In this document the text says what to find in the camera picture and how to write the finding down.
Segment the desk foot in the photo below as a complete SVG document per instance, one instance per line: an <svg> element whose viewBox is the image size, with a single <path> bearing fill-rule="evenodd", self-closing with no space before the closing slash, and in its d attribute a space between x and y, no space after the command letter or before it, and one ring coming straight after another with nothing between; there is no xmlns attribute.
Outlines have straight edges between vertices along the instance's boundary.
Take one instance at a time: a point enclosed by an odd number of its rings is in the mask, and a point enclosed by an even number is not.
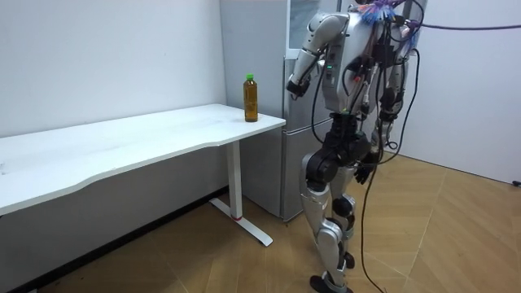
<svg viewBox="0 0 521 293"><path fill-rule="evenodd" d="M219 199L212 199L210 203L216 208L220 209L223 213L229 216L232 220L234 220L237 224L243 227L246 231L248 231L251 235L255 236L264 246L268 247L274 240L268 236L268 234L264 233L261 229L257 228L250 221L246 220L244 217L241 217L239 220L235 220L230 215L230 207L228 207L225 203L220 201Z"/></svg>

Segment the plastic bottle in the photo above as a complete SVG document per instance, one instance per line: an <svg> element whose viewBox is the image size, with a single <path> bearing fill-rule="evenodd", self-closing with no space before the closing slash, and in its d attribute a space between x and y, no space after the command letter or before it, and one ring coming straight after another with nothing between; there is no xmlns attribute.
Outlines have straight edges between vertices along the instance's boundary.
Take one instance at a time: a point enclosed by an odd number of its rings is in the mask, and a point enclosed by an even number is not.
<svg viewBox="0 0 521 293"><path fill-rule="evenodd" d="M253 74L246 75L244 82L244 118L246 122L256 122L257 114L257 83L253 80Z"/></svg>

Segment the robot knee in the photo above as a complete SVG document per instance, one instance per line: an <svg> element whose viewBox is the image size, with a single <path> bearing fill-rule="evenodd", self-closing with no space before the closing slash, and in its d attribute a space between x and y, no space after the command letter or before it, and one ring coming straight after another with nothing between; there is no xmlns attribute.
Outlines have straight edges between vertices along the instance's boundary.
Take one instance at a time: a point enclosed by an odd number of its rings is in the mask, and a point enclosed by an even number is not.
<svg viewBox="0 0 521 293"><path fill-rule="evenodd" d="M343 239L350 239L353 235L353 227L355 225L354 208L354 199L348 195L333 200L333 212L347 221L347 227L342 227L344 232Z"/></svg>
<svg viewBox="0 0 521 293"><path fill-rule="evenodd" d="M332 208L335 214L347 218L355 212L355 199L344 194L339 199L333 200Z"/></svg>

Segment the desk top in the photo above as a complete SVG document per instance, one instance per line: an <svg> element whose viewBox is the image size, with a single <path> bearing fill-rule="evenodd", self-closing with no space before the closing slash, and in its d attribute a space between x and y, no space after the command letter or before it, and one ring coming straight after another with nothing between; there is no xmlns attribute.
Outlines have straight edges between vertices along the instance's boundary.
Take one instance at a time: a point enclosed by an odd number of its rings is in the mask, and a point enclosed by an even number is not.
<svg viewBox="0 0 521 293"><path fill-rule="evenodd" d="M0 138L0 215L70 194L90 183L286 121L220 104Z"/></svg>

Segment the wooden floor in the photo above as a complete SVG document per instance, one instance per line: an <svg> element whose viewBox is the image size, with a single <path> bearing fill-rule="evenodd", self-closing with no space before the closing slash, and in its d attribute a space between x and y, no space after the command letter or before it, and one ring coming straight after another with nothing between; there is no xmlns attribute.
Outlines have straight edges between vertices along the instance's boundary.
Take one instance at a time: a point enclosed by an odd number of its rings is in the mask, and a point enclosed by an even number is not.
<svg viewBox="0 0 521 293"><path fill-rule="evenodd" d="M364 188L348 192L361 203ZM286 225L248 201L244 210L270 247L208 204L39 292L313 292L308 279L322 264L305 218ZM357 226L349 250L359 260ZM519 293L521 189L397 157L370 194L365 256L388 293ZM348 285L377 292L359 264Z"/></svg>

